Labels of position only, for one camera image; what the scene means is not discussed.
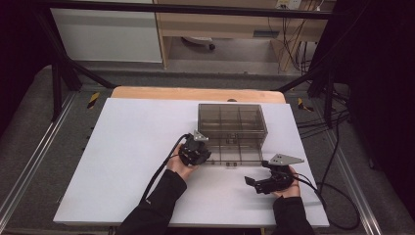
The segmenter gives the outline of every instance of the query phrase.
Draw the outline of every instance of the black sleeve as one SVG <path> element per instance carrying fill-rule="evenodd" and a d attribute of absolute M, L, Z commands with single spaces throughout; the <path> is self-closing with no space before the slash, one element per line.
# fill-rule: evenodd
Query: black sleeve
<path fill-rule="evenodd" d="M 272 235 L 313 235 L 314 230 L 305 216 L 304 204 L 301 197 L 275 200 L 274 216 L 277 223 Z"/>
<path fill-rule="evenodd" d="M 167 169 L 150 197 L 128 215 L 116 234 L 164 234 L 173 215 L 174 205 L 186 188 L 180 175 Z"/>

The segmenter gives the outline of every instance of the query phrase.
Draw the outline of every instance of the white tabletop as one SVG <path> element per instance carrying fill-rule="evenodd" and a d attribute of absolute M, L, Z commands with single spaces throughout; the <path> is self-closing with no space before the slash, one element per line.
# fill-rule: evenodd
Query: white tabletop
<path fill-rule="evenodd" d="M 198 126 L 198 105 L 212 101 L 107 100 L 54 221 L 67 225 L 118 225 L 138 205 L 154 172 L 177 139 Z M 268 130 L 265 160 L 276 153 L 305 160 L 293 168 L 314 178 L 289 105 L 260 103 Z M 258 195 L 244 176 L 270 177 L 261 166 L 202 165 L 177 201 L 170 226 L 274 226 L 271 195 Z M 328 226 L 312 190 L 301 184 L 307 219 Z"/>

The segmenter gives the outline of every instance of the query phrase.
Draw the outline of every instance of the floor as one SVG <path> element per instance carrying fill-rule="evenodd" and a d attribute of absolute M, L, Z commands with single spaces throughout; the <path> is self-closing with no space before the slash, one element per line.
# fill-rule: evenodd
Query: floor
<path fill-rule="evenodd" d="M 216 49 L 210 51 L 205 46 L 194 45 L 175 38 L 168 69 L 160 65 L 120 65 L 106 66 L 105 69 L 90 65 L 96 73 L 107 80 L 122 85 L 137 86 L 179 86 L 269 90 L 277 88 L 300 75 L 299 71 L 278 69 L 275 55 L 268 41 L 215 39 Z M 103 234 L 107 227 L 68 227 L 52 221 L 59 206 L 59 199 L 65 193 L 71 176 L 82 156 L 82 148 L 87 145 L 91 127 L 102 110 L 105 98 L 111 90 L 104 89 L 82 77 L 84 87 L 74 94 L 73 105 L 67 118 L 54 137 L 30 184 L 8 218 L 4 234 Z M 31 154 L 36 150 L 43 134 L 51 124 L 52 93 L 50 71 L 43 70 L 27 92 L 15 117 L 0 139 L 0 202 L 8 200 L 8 195 L 19 179 Z M 292 105 L 293 114 L 299 126 L 305 121 L 321 122 L 317 112 L 322 99 L 308 99 L 302 84 L 285 94 Z M 337 85 L 338 91 L 347 94 L 347 87 Z M 86 106 L 91 95 L 100 92 L 94 109 Z M 299 108 L 299 98 L 305 106 Z M 336 111 L 345 109 L 340 102 L 334 103 Z M 319 133 L 323 128 L 300 128 L 302 143 L 316 178 L 321 180 L 327 162 L 333 152 L 329 135 Z M 358 183 L 375 215 L 382 234 L 415 234 L 415 223 L 394 193 L 381 171 L 369 167 L 364 147 L 361 146 L 353 124 L 344 121 L 339 125 L 340 149 L 358 179 Z M 339 162 L 334 161 L 327 182 L 347 192 L 347 184 L 339 170 Z M 328 188 L 324 197 L 329 208 L 327 214 L 335 222 L 351 226 L 356 216 L 353 207 L 341 195 Z M 331 226 L 316 230 L 319 234 L 366 234 L 360 224 L 352 231 Z"/>

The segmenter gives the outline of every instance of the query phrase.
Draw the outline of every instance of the transparent plastic box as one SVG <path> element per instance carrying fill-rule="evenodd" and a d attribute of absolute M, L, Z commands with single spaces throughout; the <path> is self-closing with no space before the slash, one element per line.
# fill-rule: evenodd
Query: transparent plastic box
<path fill-rule="evenodd" d="M 260 105 L 200 104 L 198 130 L 212 152 L 207 165 L 260 165 L 268 133 Z"/>

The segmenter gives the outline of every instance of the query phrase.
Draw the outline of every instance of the person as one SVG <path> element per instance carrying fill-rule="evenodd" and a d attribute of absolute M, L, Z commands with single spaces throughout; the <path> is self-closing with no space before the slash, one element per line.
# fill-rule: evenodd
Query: person
<path fill-rule="evenodd" d="M 173 215 L 176 201 L 185 192 L 186 180 L 198 165 L 184 165 L 178 157 L 180 145 L 174 150 L 161 179 L 151 195 L 128 215 L 117 229 L 117 235 L 164 235 Z M 272 193 L 276 228 L 273 235 L 311 235 L 313 229 L 305 217 L 299 182 L 280 192 Z"/>

